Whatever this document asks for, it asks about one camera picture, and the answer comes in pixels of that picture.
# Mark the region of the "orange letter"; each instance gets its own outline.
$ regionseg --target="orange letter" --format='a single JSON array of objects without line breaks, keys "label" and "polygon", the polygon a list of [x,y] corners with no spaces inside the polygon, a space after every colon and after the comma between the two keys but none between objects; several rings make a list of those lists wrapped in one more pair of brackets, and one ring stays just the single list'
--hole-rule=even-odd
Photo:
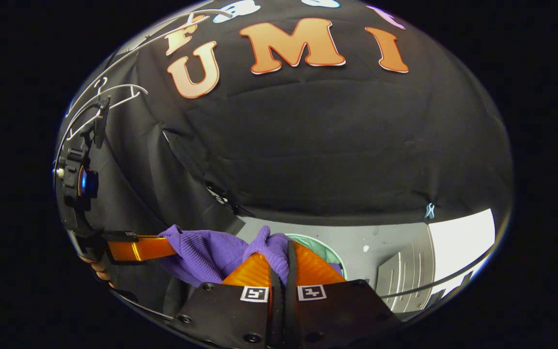
[{"label": "orange letter", "polygon": [[402,62],[402,57],[399,55],[395,44],[397,38],[393,34],[380,29],[366,27],[365,30],[374,35],[376,42],[378,42],[378,48],[380,48],[380,54],[382,55],[378,64],[390,71],[408,73],[408,66]]},{"label": "orange letter", "polygon": [[337,52],[330,36],[330,20],[322,18],[303,18],[296,24],[292,35],[270,23],[258,23],[241,29],[240,34],[251,40],[255,64],[251,67],[254,74],[270,73],[281,69],[281,62],[273,58],[272,48],[290,66],[301,62],[303,49],[307,45],[310,53],[305,57],[309,65],[343,65],[346,59]]},{"label": "orange letter", "polygon": [[[197,20],[202,19],[204,16],[197,16],[193,18],[193,22],[197,22]],[[185,34],[189,33],[192,34],[194,31],[197,30],[197,24],[193,24],[193,26],[188,26],[186,28],[182,28],[179,31],[174,31],[173,33],[169,33],[166,35],[166,39],[168,40],[169,49],[165,53],[165,55],[169,56],[170,54],[174,53],[178,48],[182,47],[184,44],[191,40],[191,37],[185,36]]]},{"label": "orange letter", "polygon": [[197,98],[212,91],[219,82],[219,66],[215,59],[215,53],[212,49],[217,46],[216,41],[206,42],[202,46],[193,51],[193,55],[201,60],[205,77],[197,84],[191,81],[186,70],[186,62],[188,57],[184,56],[179,60],[171,63],[167,68],[168,73],[173,77],[173,83],[182,97]]}]

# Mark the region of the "wrinkled fabric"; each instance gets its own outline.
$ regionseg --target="wrinkled fabric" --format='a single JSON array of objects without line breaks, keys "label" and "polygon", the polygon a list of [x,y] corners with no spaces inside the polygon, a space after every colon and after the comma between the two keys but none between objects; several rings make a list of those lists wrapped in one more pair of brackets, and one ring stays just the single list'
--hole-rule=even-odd
[{"label": "wrinkled fabric", "polygon": [[[247,244],[244,240],[213,230],[181,230],[173,225],[157,237],[166,238],[177,252],[159,258],[162,267],[180,280],[199,287],[201,283],[221,283],[252,254],[261,254],[285,285],[290,272],[288,242],[285,234],[270,235],[265,225],[257,237]],[[339,265],[330,265],[341,274]]]}]

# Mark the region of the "blue clip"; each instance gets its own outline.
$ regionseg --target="blue clip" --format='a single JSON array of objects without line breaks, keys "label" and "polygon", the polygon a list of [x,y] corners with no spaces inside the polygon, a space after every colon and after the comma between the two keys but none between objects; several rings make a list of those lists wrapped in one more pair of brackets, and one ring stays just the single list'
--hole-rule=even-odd
[{"label": "blue clip", "polygon": [[432,203],[428,204],[428,208],[425,211],[425,216],[423,216],[423,218],[426,218],[426,217],[430,217],[430,219],[434,218],[434,204],[432,204]]}]

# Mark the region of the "black background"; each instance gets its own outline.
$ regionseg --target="black background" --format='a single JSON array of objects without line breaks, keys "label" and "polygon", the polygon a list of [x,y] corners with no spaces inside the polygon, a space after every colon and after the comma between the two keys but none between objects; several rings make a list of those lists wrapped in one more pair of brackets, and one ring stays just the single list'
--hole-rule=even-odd
[{"label": "black background", "polygon": [[[93,280],[51,192],[56,131],[84,78],[183,5],[0,2],[0,348],[191,347]],[[517,185],[492,262],[454,301],[378,345],[558,346],[558,5],[376,5],[442,43],[491,93],[509,128]]]}]

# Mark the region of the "purple cloth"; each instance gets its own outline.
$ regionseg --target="purple cloth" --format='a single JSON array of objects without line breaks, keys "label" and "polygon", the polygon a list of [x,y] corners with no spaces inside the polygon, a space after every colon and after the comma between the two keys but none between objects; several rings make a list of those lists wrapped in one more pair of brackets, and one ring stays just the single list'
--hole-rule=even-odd
[{"label": "purple cloth", "polygon": [[[252,254],[263,255],[285,285],[290,272],[288,242],[285,234],[270,235],[265,225],[248,245],[231,234],[212,230],[181,230],[173,225],[157,237],[166,238],[177,252],[159,258],[167,272],[180,280],[199,287],[201,283],[221,283]],[[339,265],[330,265],[341,274]]]}]

